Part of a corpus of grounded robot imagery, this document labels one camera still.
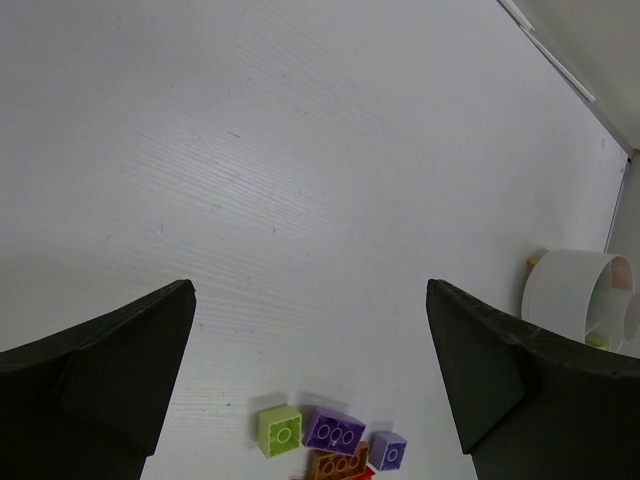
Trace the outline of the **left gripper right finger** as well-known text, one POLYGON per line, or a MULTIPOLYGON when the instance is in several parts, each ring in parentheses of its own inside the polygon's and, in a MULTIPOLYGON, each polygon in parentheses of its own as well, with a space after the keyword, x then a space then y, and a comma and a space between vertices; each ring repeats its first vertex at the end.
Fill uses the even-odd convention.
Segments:
POLYGON ((445 280, 426 314, 480 479, 636 479, 639 361, 506 314, 445 280))

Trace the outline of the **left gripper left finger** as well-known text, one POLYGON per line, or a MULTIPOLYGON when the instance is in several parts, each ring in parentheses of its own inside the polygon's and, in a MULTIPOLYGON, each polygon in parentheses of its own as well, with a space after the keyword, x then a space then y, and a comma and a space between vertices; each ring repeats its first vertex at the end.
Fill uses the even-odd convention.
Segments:
POLYGON ((189 280, 1 354, 4 479, 138 479, 196 309, 189 280))

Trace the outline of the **lavender 2x2 lego brick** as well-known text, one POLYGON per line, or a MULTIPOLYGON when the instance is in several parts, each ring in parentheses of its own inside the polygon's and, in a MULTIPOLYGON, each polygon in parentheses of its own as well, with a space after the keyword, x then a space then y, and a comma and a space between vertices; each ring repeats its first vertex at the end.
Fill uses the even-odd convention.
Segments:
POLYGON ((407 440, 395 432, 374 432, 371 436, 369 464, 379 472, 399 470, 406 447, 407 440))

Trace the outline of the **small red curved piece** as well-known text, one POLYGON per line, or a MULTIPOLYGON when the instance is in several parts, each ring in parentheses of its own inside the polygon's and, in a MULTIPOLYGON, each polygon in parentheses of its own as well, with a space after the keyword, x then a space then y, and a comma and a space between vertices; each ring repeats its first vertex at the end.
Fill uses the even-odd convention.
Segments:
POLYGON ((372 480, 375 474, 376 472, 371 467, 367 466, 362 474, 353 477, 352 480, 372 480))

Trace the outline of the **light green 2x2 brick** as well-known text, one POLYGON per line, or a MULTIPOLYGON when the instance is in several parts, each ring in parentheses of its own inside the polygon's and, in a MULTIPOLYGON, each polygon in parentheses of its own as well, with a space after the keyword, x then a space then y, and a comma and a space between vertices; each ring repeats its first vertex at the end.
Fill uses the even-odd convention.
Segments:
POLYGON ((585 344, 603 351, 608 351, 610 349, 609 339, 595 331, 592 331, 585 336, 585 344))
POLYGON ((271 459, 298 449, 302 439, 302 414, 294 406, 282 405, 258 413, 258 447, 271 459))

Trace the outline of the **purple 2x4 lego brick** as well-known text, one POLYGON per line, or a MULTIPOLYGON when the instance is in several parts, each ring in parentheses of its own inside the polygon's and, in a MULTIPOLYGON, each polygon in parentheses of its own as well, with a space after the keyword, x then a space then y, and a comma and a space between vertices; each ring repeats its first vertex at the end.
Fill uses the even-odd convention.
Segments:
POLYGON ((313 406, 305 423, 302 445, 309 449, 354 456, 366 424, 343 412, 313 406))

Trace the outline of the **orange 2x4 lego brick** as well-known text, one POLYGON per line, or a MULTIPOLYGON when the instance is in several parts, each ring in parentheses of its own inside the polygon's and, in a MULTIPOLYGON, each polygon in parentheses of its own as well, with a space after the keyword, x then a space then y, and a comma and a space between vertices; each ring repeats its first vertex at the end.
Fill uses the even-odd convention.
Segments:
POLYGON ((307 478, 310 480, 354 479, 368 471, 370 445, 361 441, 354 455, 313 450, 307 478))

